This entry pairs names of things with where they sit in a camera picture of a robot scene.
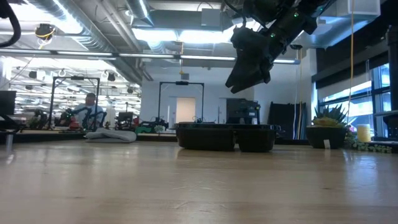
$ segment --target plant pot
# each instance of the plant pot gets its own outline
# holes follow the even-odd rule
[[[324,140],[329,140],[331,149],[343,147],[346,128],[329,128],[308,126],[305,129],[310,145],[316,149],[324,149]]]

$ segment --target white label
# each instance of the white label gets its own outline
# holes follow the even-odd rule
[[[323,145],[325,145],[325,149],[330,149],[330,141],[329,141],[329,139],[323,140]]]

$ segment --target man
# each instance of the man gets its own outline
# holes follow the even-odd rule
[[[75,108],[75,111],[76,110],[80,110],[80,109],[82,109],[82,108],[90,108],[91,109],[91,114],[95,114],[95,99],[96,99],[96,97],[95,97],[95,94],[94,93],[89,93],[89,94],[87,94],[86,95],[86,103],[81,103],[81,104],[79,104],[76,108]],[[104,111],[103,109],[102,109],[102,107],[100,107],[100,106],[97,106],[97,113],[98,112],[102,112],[102,111]],[[83,119],[85,118],[85,116],[86,116],[86,114],[87,114],[87,110],[83,110],[83,111],[81,111],[81,112],[79,112],[77,115],[78,115],[78,122],[79,122],[79,125],[82,127],[82,125],[83,125]],[[99,125],[100,125],[100,122],[101,122],[101,120],[102,120],[102,117],[103,117],[103,114],[101,113],[101,114],[99,114],[99,115],[97,115],[97,122],[96,122],[96,127],[98,127]],[[91,125],[91,123],[92,122],[94,122],[94,117],[92,117],[92,118],[90,118],[88,121],[87,121],[87,125],[90,127],[90,125]]]

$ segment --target wooden table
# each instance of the wooden table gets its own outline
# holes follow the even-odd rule
[[[15,144],[0,223],[397,223],[398,156],[174,142]]]

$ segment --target black plastic tray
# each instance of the black plastic tray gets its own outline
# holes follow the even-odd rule
[[[235,143],[243,152],[268,152],[280,126],[266,124],[201,124],[175,125],[178,145],[185,149],[234,151]]]

